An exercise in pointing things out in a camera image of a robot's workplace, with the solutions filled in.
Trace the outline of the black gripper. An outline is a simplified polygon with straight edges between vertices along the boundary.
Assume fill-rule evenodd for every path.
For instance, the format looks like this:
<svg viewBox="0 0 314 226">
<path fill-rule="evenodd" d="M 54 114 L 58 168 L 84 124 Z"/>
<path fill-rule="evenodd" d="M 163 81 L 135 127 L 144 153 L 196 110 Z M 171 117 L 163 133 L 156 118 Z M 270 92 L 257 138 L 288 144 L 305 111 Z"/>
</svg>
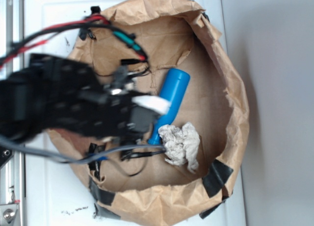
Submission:
<svg viewBox="0 0 314 226">
<path fill-rule="evenodd" d="M 127 88 L 133 81 L 125 65 L 103 82 L 89 65 L 65 59 L 61 82 L 61 128 L 81 136 L 137 140 L 159 118 L 159 111 L 141 102 L 154 96 Z"/>
</svg>

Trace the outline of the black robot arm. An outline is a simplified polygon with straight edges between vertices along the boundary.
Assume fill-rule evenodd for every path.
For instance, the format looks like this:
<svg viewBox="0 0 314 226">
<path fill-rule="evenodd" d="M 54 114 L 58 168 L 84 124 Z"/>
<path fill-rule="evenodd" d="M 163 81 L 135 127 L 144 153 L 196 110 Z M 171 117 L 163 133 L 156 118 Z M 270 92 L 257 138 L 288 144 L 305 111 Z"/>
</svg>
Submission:
<svg viewBox="0 0 314 226">
<path fill-rule="evenodd" d="M 27 68 L 0 82 L 0 132 L 17 142 L 47 128 L 97 139 L 141 138 L 159 113 L 135 102 L 143 97 L 141 92 L 112 93 L 129 80 L 125 67 L 110 84 L 101 84 L 85 63 L 32 54 Z"/>
</svg>

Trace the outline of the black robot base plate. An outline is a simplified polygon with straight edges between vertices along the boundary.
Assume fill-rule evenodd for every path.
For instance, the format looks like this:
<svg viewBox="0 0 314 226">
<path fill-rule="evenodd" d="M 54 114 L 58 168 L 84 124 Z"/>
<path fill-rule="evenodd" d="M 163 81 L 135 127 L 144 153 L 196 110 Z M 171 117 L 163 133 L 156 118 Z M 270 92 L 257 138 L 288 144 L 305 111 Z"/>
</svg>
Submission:
<svg viewBox="0 0 314 226">
<path fill-rule="evenodd" d="M 4 167 L 12 158 L 13 152 L 10 149 L 0 147 L 0 168 Z"/>
</svg>

